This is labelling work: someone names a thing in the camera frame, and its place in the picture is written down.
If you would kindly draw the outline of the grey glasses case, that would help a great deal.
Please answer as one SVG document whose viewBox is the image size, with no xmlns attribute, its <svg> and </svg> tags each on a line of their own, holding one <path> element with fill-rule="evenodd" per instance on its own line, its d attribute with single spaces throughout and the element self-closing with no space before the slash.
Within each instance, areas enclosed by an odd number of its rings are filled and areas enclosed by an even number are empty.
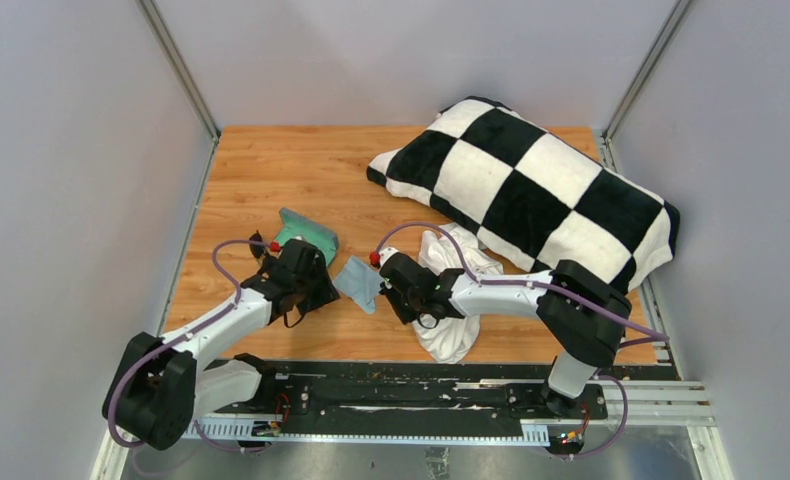
<svg viewBox="0 0 790 480">
<path fill-rule="evenodd" d="M 279 216 L 282 228 L 275 236 L 278 244 L 283 246 L 290 239 L 304 240 L 323 253 L 327 267 L 332 264 L 339 249 L 339 239 L 335 231 L 286 207 L 279 210 Z"/>
</svg>

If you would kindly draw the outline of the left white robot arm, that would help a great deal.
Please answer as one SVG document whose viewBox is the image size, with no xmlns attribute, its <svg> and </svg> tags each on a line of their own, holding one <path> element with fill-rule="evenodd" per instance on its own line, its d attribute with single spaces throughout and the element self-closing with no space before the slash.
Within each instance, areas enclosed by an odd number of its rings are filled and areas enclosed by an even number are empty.
<svg viewBox="0 0 790 480">
<path fill-rule="evenodd" d="M 230 281 L 232 294 L 196 320 L 164 336 L 140 332 L 127 343 L 102 405 L 114 442 L 133 449 L 173 446 L 190 424 L 242 402 L 254 413 L 269 411 L 277 386 L 266 364 L 238 355 L 215 366 L 243 337 L 296 310 L 300 315 L 338 299 L 324 253 L 300 239 L 255 241 L 263 257 L 257 272 Z"/>
</svg>

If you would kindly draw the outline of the light blue cleaning cloth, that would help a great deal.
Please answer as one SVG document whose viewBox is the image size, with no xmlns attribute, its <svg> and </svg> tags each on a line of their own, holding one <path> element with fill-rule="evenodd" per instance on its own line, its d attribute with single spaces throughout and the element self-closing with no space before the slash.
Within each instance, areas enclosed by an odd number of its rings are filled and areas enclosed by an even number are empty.
<svg viewBox="0 0 790 480">
<path fill-rule="evenodd" d="M 334 286 L 350 298 L 366 314 L 376 312 L 376 298 L 380 294 L 383 278 L 376 270 L 358 257 L 348 258 L 345 266 L 333 280 Z"/>
</svg>

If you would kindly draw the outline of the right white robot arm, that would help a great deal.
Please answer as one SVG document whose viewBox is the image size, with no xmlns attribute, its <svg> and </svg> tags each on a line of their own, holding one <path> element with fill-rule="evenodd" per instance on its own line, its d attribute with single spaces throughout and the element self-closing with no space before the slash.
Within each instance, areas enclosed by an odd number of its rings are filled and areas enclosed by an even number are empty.
<svg viewBox="0 0 790 480">
<path fill-rule="evenodd" d="M 586 384 L 613 365 L 631 325 L 625 294 L 572 260 L 531 274 L 478 275 L 463 268 L 435 273 L 391 247 L 371 258 L 403 323 L 482 315 L 541 321 L 562 347 L 536 398 L 555 417 L 580 407 Z"/>
</svg>

